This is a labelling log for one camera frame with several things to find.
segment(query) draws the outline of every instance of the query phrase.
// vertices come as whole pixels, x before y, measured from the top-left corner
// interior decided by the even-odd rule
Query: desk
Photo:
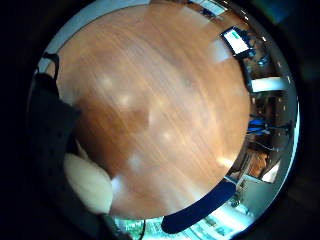
[[[107,14],[59,51],[77,138],[112,178],[111,214],[153,218],[207,194],[245,138],[249,96],[221,24],[175,3]]]

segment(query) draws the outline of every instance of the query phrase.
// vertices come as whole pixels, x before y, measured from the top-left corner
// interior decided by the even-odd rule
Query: chair
[[[235,192],[234,183],[221,181],[199,201],[179,212],[165,216],[161,224],[162,230],[174,234],[191,227],[222,206]]]

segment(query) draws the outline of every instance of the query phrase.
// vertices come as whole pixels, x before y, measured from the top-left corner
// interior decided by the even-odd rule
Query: wooden table
[[[78,139],[112,178],[112,214],[179,211],[233,164],[249,96],[219,37],[227,27],[154,3],[97,19],[59,51],[60,96],[82,110]]]

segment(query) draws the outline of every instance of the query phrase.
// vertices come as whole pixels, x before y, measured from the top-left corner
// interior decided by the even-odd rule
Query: cable
[[[257,142],[257,141],[249,141],[249,142],[258,144],[258,145],[260,145],[261,147],[264,147],[264,148],[266,148],[266,149],[268,149],[268,150],[270,150],[270,151],[279,152],[279,150],[280,150],[279,148],[275,148],[274,146],[272,146],[272,148],[271,148],[271,147],[268,147],[268,146],[266,146],[266,145],[264,145],[264,144],[262,144],[262,143],[260,143],[260,142]]]
[[[43,57],[43,58],[46,58],[46,59],[50,59],[50,60],[54,63],[55,70],[54,70],[53,80],[54,80],[55,82],[57,82],[58,72],[59,72],[59,66],[60,66],[60,64],[59,64],[59,63],[60,63],[60,60],[59,60],[58,54],[45,52],[42,57]]]
[[[288,137],[288,141],[287,141],[286,145],[285,145],[284,147],[282,147],[282,153],[280,154],[280,156],[277,158],[276,161],[274,161],[274,164],[273,164],[268,170],[265,169],[264,171],[261,172],[261,176],[263,176],[267,171],[269,171],[275,164],[277,164],[277,163],[281,160],[281,158],[282,158],[283,155],[285,154],[285,150],[286,150],[287,147],[289,146],[289,143],[290,143],[292,137],[293,137],[293,134],[290,134],[289,137]]]
[[[145,231],[146,231],[146,220],[143,220],[143,228],[142,228],[142,232],[140,233],[139,240],[142,240],[142,238],[144,237]]]

